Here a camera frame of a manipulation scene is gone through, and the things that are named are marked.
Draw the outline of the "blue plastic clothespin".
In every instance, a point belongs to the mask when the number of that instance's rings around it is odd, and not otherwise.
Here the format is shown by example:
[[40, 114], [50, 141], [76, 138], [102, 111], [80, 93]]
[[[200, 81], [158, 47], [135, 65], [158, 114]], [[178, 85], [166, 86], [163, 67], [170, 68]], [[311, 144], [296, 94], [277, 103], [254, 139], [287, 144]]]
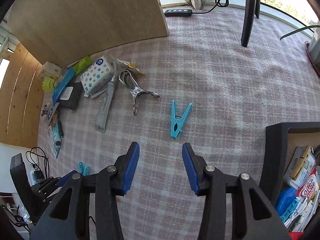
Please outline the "blue plastic clothespin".
[[90, 167], [86, 166], [83, 162], [78, 163], [79, 173], [83, 176], [88, 176], [90, 173]]

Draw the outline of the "red coffee mate sachet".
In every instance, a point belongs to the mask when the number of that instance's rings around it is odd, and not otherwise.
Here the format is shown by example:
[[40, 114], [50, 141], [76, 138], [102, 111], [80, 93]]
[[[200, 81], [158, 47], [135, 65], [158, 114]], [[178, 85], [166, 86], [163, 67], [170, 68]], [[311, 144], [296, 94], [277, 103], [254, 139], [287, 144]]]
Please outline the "red coffee mate sachet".
[[307, 198], [311, 197], [319, 190], [319, 176], [317, 172], [317, 167], [314, 167], [308, 176], [306, 182], [298, 189], [296, 193], [297, 198]]

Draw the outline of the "grey cream tube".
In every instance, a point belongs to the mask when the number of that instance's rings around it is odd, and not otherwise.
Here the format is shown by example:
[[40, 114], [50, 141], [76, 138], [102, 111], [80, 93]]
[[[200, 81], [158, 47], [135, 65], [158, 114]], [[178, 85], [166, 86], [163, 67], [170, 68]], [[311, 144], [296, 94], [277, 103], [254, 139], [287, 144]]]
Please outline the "grey cream tube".
[[101, 133], [105, 133], [106, 131], [108, 113], [110, 110], [114, 92], [116, 90], [116, 84], [117, 84], [117, 78], [114, 75], [111, 78], [111, 80], [107, 83], [103, 104], [100, 107], [98, 116], [95, 121], [95, 129]]

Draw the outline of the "wooden clothespin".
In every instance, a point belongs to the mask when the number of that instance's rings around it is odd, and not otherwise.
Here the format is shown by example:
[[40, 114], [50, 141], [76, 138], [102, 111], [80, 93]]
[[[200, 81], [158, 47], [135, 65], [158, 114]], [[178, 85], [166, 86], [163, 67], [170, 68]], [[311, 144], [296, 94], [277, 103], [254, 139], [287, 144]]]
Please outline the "wooden clothespin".
[[290, 173], [290, 177], [292, 179], [294, 179], [294, 180], [297, 179], [299, 172], [301, 171], [302, 167], [304, 166], [305, 162], [307, 161], [307, 159], [310, 155], [310, 152], [311, 152], [311, 146], [307, 145], [305, 147], [305, 150], [304, 150], [304, 153], [302, 154], [302, 156], [297, 159], [295, 168]]

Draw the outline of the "black wet wipes pack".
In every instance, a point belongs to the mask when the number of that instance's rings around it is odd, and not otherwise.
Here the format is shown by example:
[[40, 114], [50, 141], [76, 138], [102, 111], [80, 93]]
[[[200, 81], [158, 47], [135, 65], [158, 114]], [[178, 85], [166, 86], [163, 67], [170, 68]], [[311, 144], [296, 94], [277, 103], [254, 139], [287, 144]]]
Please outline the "black wet wipes pack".
[[84, 90], [80, 82], [69, 83], [59, 97], [59, 107], [75, 111], [78, 107], [83, 91]]

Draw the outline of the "blue wet wipe sachet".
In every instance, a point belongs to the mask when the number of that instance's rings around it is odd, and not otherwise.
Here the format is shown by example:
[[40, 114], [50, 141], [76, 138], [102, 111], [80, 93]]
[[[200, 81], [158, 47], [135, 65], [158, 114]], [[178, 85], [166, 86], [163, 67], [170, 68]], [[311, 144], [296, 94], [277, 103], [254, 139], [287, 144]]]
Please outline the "blue wet wipe sachet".
[[63, 80], [59, 83], [58, 87], [54, 90], [52, 95], [52, 103], [56, 104], [61, 93], [71, 81], [71, 79], [75, 76], [76, 71], [73, 68], [69, 68], [67, 73], [65, 74]]

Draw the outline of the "star pattern tissue pack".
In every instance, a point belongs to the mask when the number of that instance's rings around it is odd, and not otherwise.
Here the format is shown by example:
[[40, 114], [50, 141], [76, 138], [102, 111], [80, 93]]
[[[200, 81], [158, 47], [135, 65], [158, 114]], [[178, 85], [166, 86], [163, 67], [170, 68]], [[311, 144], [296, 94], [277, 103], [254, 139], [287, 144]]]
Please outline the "star pattern tissue pack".
[[97, 59], [97, 61], [80, 76], [85, 97], [93, 97], [99, 94], [99, 91], [111, 80], [114, 73], [115, 66], [112, 58], [102, 56]]

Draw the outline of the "metal clamp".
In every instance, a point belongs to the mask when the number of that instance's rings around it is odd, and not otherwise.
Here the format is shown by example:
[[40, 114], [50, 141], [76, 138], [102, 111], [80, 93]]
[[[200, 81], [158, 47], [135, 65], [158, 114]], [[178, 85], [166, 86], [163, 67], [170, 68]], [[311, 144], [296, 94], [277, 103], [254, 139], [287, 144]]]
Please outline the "metal clamp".
[[138, 98], [143, 95], [143, 94], [149, 94], [151, 96], [157, 97], [159, 98], [159, 94], [143, 89], [140, 87], [140, 85], [138, 84], [138, 82], [135, 80], [134, 76], [132, 75], [132, 73], [129, 70], [124, 70], [120, 73], [119, 76], [119, 81], [122, 85], [124, 85], [127, 90], [130, 92], [130, 94], [132, 95], [132, 99], [133, 99], [133, 114], [134, 116], [137, 115], [137, 111], [138, 111]]

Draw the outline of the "blue white packet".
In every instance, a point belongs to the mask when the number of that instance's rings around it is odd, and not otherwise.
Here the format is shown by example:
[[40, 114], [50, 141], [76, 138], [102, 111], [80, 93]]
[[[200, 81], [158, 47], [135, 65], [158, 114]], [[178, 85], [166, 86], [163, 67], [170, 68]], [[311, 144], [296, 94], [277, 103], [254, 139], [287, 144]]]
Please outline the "blue white packet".
[[57, 158], [59, 155], [61, 146], [56, 146], [54, 144], [53, 136], [52, 136], [52, 126], [49, 126], [49, 128], [48, 128], [47, 141], [48, 141], [48, 145], [53, 153], [53, 156], [55, 158]]

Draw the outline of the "teal hand cream tube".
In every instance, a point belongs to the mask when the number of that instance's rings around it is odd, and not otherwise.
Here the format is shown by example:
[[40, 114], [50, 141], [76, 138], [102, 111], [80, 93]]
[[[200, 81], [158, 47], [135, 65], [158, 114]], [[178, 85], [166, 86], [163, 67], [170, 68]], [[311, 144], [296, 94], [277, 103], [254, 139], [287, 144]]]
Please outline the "teal hand cream tube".
[[61, 146], [61, 135], [60, 135], [60, 130], [58, 124], [55, 124], [52, 126], [52, 136], [53, 136], [53, 141], [56, 146]]

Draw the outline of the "grey round-logo card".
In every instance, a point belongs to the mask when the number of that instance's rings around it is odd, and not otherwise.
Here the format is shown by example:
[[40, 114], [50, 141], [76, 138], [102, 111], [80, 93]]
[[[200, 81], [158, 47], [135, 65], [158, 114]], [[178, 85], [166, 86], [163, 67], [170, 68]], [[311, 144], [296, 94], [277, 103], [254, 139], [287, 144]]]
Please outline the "grey round-logo card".
[[44, 122], [49, 125], [52, 118], [53, 118], [53, 115], [56, 111], [56, 109], [58, 108], [59, 106], [59, 102], [57, 102], [56, 104], [52, 104], [52, 103], [48, 103], [44, 106], [44, 109], [42, 110], [42, 116], [45, 117], [44, 119]]

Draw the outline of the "green tube bottle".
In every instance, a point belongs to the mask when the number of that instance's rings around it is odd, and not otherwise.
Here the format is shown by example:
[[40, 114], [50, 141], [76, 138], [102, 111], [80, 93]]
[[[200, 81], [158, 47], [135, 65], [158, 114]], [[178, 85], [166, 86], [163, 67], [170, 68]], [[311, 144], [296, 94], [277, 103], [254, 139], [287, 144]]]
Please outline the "green tube bottle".
[[64, 77], [70, 69], [74, 69], [75, 71], [74, 76], [77, 76], [81, 72], [86, 70], [91, 64], [92, 64], [92, 59], [89, 56], [84, 57], [78, 62], [74, 63], [73, 65], [63, 68], [62, 77]]

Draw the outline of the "wooden back board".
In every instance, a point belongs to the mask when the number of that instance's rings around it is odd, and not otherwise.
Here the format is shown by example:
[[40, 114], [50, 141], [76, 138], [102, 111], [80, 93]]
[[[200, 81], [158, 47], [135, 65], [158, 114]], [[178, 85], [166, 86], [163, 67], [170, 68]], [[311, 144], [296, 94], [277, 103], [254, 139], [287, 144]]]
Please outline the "wooden back board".
[[60, 67], [169, 34], [159, 0], [16, 0], [8, 27], [37, 61]]

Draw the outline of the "black tripod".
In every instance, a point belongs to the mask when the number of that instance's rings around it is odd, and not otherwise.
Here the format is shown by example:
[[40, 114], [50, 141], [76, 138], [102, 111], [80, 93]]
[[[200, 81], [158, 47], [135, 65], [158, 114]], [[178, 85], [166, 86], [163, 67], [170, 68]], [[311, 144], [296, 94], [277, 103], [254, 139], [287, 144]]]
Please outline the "black tripod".
[[246, 0], [244, 25], [241, 35], [241, 45], [247, 47], [252, 31], [254, 17], [260, 17], [260, 0]]

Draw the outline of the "black inline switch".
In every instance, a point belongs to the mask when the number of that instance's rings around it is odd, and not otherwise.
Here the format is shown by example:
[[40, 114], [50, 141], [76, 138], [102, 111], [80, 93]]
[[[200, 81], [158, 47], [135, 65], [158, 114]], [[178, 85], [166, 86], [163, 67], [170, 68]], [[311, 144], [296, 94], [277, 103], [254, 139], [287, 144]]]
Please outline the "black inline switch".
[[164, 12], [165, 17], [190, 17], [192, 14], [191, 9], [168, 9]]

